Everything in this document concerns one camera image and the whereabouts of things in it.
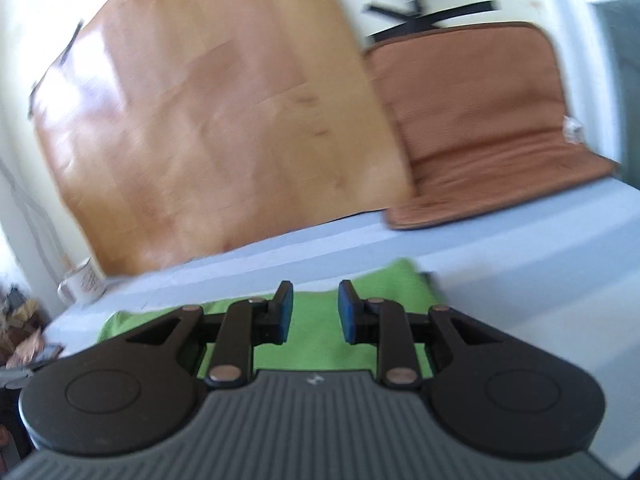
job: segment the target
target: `black strap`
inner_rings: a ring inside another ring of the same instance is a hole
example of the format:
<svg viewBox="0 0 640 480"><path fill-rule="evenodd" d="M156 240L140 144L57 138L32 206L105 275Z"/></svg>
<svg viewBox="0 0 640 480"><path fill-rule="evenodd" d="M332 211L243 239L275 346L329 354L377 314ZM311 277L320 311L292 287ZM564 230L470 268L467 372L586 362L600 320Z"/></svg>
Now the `black strap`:
<svg viewBox="0 0 640 480"><path fill-rule="evenodd" d="M76 39L78 38L78 34L80 34L80 29L82 29L82 25L84 24L84 22L82 20L80 20L78 22L78 25L76 26L76 30L74 31L73 36L71 37L71 41L69 41L68 45L65 47L65 49L62 51L62 56L60 56L60 65L64 65L66 58L69 55L69 51L71 51L71 47L74 46L74 43L76 42Z"/></svg>
<svg viewBox="0 0 640 480"><path fill-rule="evenodd" d="M33 119L33 98L35 97L36 88L38 85L36 83L31 87L31 93L29 94L29 109L27 110L27 119Z"/></svg>
<svg viewBox="0 0 640 480"><path fill-rule="evenodd" d="M373 34L371 37L376 43L379 41L389 40L390 38L400 38L407 34L433 30L434 28L438 28L436 23L443 20L449 20L450 18L469 16L471 14L479 14L480 12L490 12L491 10L497 9L498 2L493 0L454 7L452 9L439 10L438 12L433 12L425 16L417 16L415 13L405 14L377 5L370 5L366 7L366 10L371 12L376 12L396 20L404 21L401 25L396 25L395 27Z"/></svg>

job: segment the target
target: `light blue mattress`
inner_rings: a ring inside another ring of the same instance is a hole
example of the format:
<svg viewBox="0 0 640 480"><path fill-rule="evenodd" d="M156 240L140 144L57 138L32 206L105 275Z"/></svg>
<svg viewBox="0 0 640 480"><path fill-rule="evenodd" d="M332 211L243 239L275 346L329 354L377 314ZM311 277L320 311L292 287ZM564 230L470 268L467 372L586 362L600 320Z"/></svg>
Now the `light blue mattress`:
<svg viewBox="0 0 640 480"><path fill-rule="evenodd" d="M275 290L327 290L411 258L449 303L590 371L607 412L593 452L619 474L640 462L640 191L613 179L441 227L395 232L368 213L111 286L47 328L66 353L117 310L144 312Z"/></svg>

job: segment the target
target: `clutter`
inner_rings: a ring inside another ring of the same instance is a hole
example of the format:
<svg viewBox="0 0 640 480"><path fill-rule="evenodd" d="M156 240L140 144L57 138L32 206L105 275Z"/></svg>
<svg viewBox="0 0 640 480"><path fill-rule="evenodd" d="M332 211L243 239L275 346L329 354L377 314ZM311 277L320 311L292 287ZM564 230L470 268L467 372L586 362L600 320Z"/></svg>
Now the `clutter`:
<svg viewBox="0 0 640 480"><path fill-rule="evenodd" d="M0 308L0 365L9 360L23 341L46 325L38 302L27 300L17 287L12 286Z"/></svg>
<svg viewBox="0 0 640 480"><path fill-rule="evenodd" d="M30 364L44 348L44 338L42 330L37 329L27 339L21 342L14 351L14 354L6 362L7 368L17 368Z"/></svg>

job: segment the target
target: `small logo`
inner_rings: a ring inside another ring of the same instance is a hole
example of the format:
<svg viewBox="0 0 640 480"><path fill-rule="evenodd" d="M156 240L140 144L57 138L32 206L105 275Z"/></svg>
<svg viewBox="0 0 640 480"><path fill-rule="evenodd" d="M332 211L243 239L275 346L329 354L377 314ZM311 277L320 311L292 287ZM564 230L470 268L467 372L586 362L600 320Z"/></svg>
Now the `small logo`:
<svg viewBox="0 0 640 480"><path fill-rule="evenodd" d="M324 383L324 377L318 374L314 374L313 377L306 378L306 382L311 384L312 386L318 386L319 384Z"/></svg>

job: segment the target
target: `round black disc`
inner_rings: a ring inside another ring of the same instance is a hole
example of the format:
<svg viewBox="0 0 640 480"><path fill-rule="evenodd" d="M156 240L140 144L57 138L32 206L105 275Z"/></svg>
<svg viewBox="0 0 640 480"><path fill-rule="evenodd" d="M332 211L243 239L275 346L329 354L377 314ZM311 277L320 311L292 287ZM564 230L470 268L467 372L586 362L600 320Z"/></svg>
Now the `round black disc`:
<svg viewBox="0 0 640 480"><path fill-rule="evenodd" d="M172 356L128 344L82 352L36 373L20 414L40 446L71 455L113 456L175 433L193 412L196 383Z"/></svg>
<svg viewBox="0 0 640 480"><path fill-rule="evenodd" d="M475 346L456 355L430 390L444 427L476 449L548 460L585 449L604 394L585 371L525 344Z"/></svg>

